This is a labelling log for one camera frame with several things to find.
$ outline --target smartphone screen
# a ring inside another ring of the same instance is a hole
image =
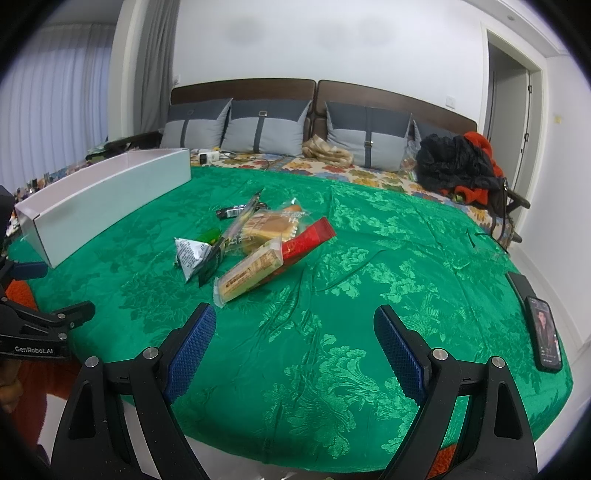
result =
[[[537,338],[540,364],[542,367],[560,370],[562,359],[550,306],[544,300],[532,297],[528,297],[527,302]]]

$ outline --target blue gripper pad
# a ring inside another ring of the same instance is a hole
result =
[[[422,405],[431,376],[427,344],[417,332],[404,326],[389,305],[375,311],[374,332],[404,395]]]
[[[15,263],[11,275],[15,280],[32,280],[47,275],[47,264],[44,262]]]
[[[168,381],[164,390],[164,398],[169,403],[172,404],[177,398],[185,395],[189,389],[215,331],[216,313],[213,307],[208,305],[168,366]]]

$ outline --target pillow strap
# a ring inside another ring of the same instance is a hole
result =
[[[262,126],[265,123],[265,118],[267,118],[268,112],[266,110],[261,110],[259,112],[259,121],[256,124],[255,130],[255,139],[252,143],[252,151],[254,153],[261,153],[260,146],[261,146],[261,134],[262,134]]]
[[[183,122],[183,129],[181,130],[181,140],[180,140],[180,147],[181,148],[185,148],[184,141],[185,141],[185,137],[187,136],[187,127],[188,126],[189,126],[189,119],[187,118]]]
[[[374,142],[371,140],[371,109],[365,107],[365,168],[371,168],[371,147]]]

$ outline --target floor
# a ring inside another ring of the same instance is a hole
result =
[[[537,296],[547,299],[552,305],[556,326],[573,373],[573,392],[564,409],[535,443],[538,470],[542,470],[568,438],[590,403],[591,375],[589,375],[589,367],[591,366],[591,348],[589,345],[586,348],[577,346],[574,337],[570,334],[567,323],[561,315],[561,308],[555,307],[551,300],[553,293],[548,291],[547,284],[543,279],[538,278],[535,267],[531,265],[531,262],[523,254],[519,246],[512,246],[509,252],[517,268],[528,277]],[[51,455],[53,449],[57,426],[65,404],[65,401],[59,398],[48,397],[46,423],[41,432],[40,443],[45,447],[49,455]],[[141,433],[135,408],[129,404],[125,404],[125,418],[142,471],[155,478],[160,478]],[[221,452],[192,439],[188,440],[212,480],[303,480],[304,478],[306,480],[324,480],[329,477],[329,475],[323,473],[311,473],[274,465],[264,465],[254,460]]]

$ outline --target gray pillow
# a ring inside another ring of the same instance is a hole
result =
[[[231,99],[171,105],[161,148],[219,147]]]
[[[414,121],[414,139],[417,145],[421,142],[421,140],[426,139],[429,135],[437,135],[438,137],[449,137],[453,138],[459,134],[455,134],[445,128],[435,127],[434,125],[425,123],[425,122],[418,122]]]
[[[410,120],[408,112],[326,102],[328,142],[349,150],[361,167],[398,171]]]
[[[301,155],[310,100],[233,100],[222,150]]]

